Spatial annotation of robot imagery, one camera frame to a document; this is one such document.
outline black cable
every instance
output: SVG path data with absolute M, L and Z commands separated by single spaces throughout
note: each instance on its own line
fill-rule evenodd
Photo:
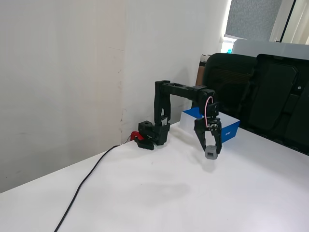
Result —
M 101 158 L 97 161 L 96 165 L 92 168 L 92 170 L 89 172 L 89 174 L 88 174 L 88 175 L 85 177 L 85 179 L 81 182 L 81 184 L 80 184 L 79 187 L 77 188 L 77 190 L 76 190 L 76 192 L 75 192 L 75 195 L 74 195 L 74 197 L 73 197 L 71 203 L 69 204 L 69 206 L 68 206 L 66 212 L 64 213 L 62 219 L 60 220 L 59 224 L 57 225 L 57 228 L 55 229 L 55 232 L 57 232 L 57 231 L 59 230 L 61 224 L 63 223 L 64 219 L 66 218 L 66 216 L 67 216 L 68 212 L 70 211 L 70 209 L 71 209 L 71 207 L 72 207 L 72 205 L 73 205 L 73 203 L 74 203 L 74 201 L 75 201 L 75 198 L 77 197 L 77 194 L 78 194 L 79 190 L 81 189 L 82 185 L 84 184 L 84 182 L 85 182 L 85 181 L 88 179 L 88 177 L 93 173 L 93 171 L 95 170 L 95 168 L 97 167 L 97 165 L 100 163 L 100 161 L 104 158 L 104 156 L 105 156 L 108 152 L 110 152 L 111 150 L 113 150 L 115 147 L 118 147 L 118 146 L 119 146 L 119 145 L 113 146 L 113 147 L 110 148 L 107 152 L 105 152 L 105 153 L 101 156 Z
M 131 135 L 126 139 L 126 142 L 124 144 L 126 144 L 128 142 L 129 138 L 131 138 Z

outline red clamp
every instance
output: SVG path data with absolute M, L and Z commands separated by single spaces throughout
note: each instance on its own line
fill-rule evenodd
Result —
M 143 136 L 141 136 L 138 131 L 134 131 L 134 132 L 131 133 L 130 141 L 134 140 L 135 138 L 137 138 L 140 141 L 144 139 Z
M 154 149 L 154 143 L 149 138 L 144 138 L 138 131 L 131 133 L 131 141 L 134 140 L 140 148 Z

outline blue box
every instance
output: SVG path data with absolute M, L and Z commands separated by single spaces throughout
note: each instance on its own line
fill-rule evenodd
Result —
M 194 131 L 194 121 L 197 118 L 203 118 L 203 117 L 204 116 L 199 113 L 198 108 L 185 110 L 182 112 L 179 127 L 184 131 L 196 136 Z M 235 137 L 240 121 L 236 118 L 233 118 L 221 112 L 219 112 L 218 118 L 220 118 L 222 124 L 222 143 L 224 143 L 227 140 L 230 140 L 231 138 Z M 205 134 L 206 143 L 209 143 L 211 137 L 212 137 L 211 135 L 207 136 Z

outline cardboard box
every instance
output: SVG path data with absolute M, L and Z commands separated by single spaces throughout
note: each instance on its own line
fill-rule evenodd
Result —
M 202 118 L 202 117 L 204 116 L 199 113 L 198 108 L 193 108 L 190 110 L 183 111 L 181 115 L 179 127 L 183 129 L 184 131 L 196 137 L 196 134 L 194 131 L 194 121 L 197 118 Z M 236 118 L 233 118 L 221 112 L 219 112 L 218 118 L 220 118 L 221 124 L 222 124 L 222 143 L 224 143 L 227 140 L 230 140 L 231 138 L 235 137 L 240 121 Z M 205 138 L 206 138 L 207 145 L 214 145 L 214 138 L 211 135 L 210 131 L 209 132 L 207 131 L 205 133 Z

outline white wall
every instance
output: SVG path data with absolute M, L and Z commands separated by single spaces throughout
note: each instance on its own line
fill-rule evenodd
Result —
M 195 84 L 205 36 L 207 46 L 217 46 L 223 19 L 215 17 L 220 3 L 211 0 L 128 0 L 126 2 L 126 52 L 123 82 L 122 140 L 139 122 L 154 117 L 155 81 Z M 190 102 L 171 97 L 172 120 L 180 119 Z
M 0 1 L 0 192 L 120 143 L 123 1 Z
M 231 0 L 208 0 L 206 3 L 203 54 L 212 55 L 221 52 Z

